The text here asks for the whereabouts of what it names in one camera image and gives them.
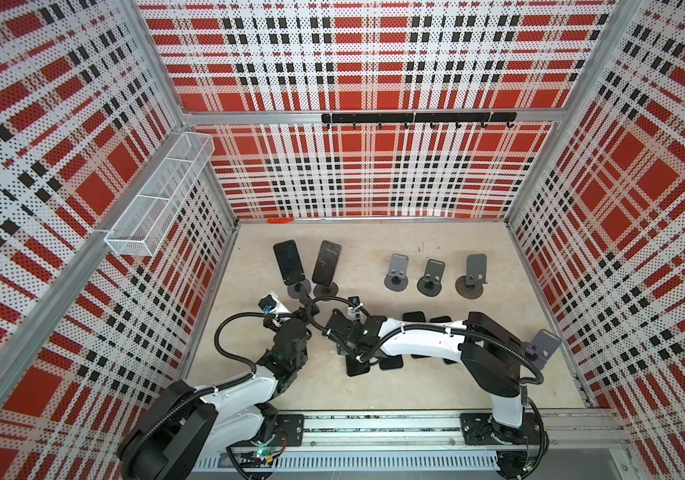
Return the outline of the black phone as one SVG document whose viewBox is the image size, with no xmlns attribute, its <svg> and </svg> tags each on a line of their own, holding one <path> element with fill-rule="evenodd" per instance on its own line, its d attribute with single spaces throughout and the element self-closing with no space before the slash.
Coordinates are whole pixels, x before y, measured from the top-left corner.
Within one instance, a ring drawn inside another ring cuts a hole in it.
<svg viewBox="0 0 685 480">
<path fill-rule="evenodd" d="M 386 356 L 379 360 L 378 366 L 383 371 L 398 370 L 404 367 L 404 359 L 402 355 Z"/>
<path fill-rule="evenodd" d="M 403 320 L 406 322 L 413 322 L 413 323 L 427 323 L 428 322 L 426 315 L 422 311 L 406 312 L 403 315 Z"/>
<path fill-rule="evenodd" d="M 314 284 L 324 287 L 332 286 L 334 283 L 334 272 L 336 272 L 336 266 L 338 265 L 338 260 L 340 260 L 341 253 L 342 246 L 328 240 L 322 240 L 318 258 L 316 258 L 316 265 L 314 266 L 314 273 L 312 274 L 312 282 Z"/>
<path fill-rule="evenodd" d="M 272 250 L 274 250 L 274 256 L 276 256 L 276 263 L 278 263 L 278 269 L 280 269 L 284 285 L 289 286 L 306 280 L 296 241 L 286 240 L 278 242 L 272 246 Z"/>
<path fill-rule="evenodd" d="M 443 323 L 451 323 L 453 320 L 450 318 L 450 316 L 441 316 L 441 317 L 435 317 L 430 320 L 430 323 L 432 324 L 443 324 Z M 445 365 L 454 365 L 457 364 L 458 362 L 453 361 L 453 360 L 448 360 L 448 359 L 443 359 L 443 362 Z"/>
</svg>

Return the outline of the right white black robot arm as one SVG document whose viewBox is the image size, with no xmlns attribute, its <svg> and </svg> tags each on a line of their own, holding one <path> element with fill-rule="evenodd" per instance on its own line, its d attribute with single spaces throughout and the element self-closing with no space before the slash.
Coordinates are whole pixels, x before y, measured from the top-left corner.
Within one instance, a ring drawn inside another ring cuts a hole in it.
<svg viewBox="0 0 685 480">
<path fill-rule="evenodd" d="M 493 404 L 489 425 L 479 428 L 476 438 L 503 445 L 525 439 L 526 387 L 544 382 L 542 368 L 516 335 L 488 315 L 471 312 L 464 321 L 426 323 L 370 314 L 354 321 L 336 311 L 324 325 L 312 313 L 306 320 L 358 364 L 417 356 L 464 365 Z"/>
</svg>

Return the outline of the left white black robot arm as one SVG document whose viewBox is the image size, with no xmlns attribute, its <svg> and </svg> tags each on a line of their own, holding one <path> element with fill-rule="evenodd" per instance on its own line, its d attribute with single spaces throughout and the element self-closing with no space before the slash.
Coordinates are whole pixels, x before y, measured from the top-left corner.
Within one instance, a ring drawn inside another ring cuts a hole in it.
<svg viewBox="0 0 685 480">
<path fill-rule="evenodd" d="M 270 400 L 288 390 L 308 362 L 308 326 L 318 306 L 308 300 L 292 312 L 268 294 L 258 312 L 240 312 L 214 332 L 214 348 L 248 367 L 221 384 L 194 388 L 184 380 L 170 384 L 126 434 L 116 452 L 122 479 L 184 479 L 202 454 L 230 451 L 243 441 L 268 443 L 278 431 L 278 411 Z M 222 334 L 242 319 L 260 319 L 274 332 L 274 344 L 259 360 L 222 346 Z"/>
</svg>

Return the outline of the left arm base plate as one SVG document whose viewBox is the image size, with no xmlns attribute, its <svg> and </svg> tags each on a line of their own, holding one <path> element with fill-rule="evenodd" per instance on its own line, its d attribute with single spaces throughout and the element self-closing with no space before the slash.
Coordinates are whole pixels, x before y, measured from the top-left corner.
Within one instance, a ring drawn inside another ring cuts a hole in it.
<svg viewBox="0 0 685 480">
<path fill-rule="evenodd" d="M 248 440 L 232 444 L 232 447 L 298 447 L 304 439 L 306 417 L 298 413 L 280 412 L 275 420 L 268 420 L 260 426 L 258 434 Z"/>
</svg>

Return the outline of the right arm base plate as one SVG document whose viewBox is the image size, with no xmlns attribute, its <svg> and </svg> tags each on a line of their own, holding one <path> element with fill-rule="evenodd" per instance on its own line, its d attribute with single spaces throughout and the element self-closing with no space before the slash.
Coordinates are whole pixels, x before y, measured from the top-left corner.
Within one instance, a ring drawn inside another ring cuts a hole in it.
<svg viewBox="0 0 685 480">
<path fill-rule="evenodd" d="M 526 413 L 520 428 L 496 422 L 490 413 L 463 413 L 461 431 L 468 446 L 539 446 L 544 423 L 534 413 Z"/>
</svg>

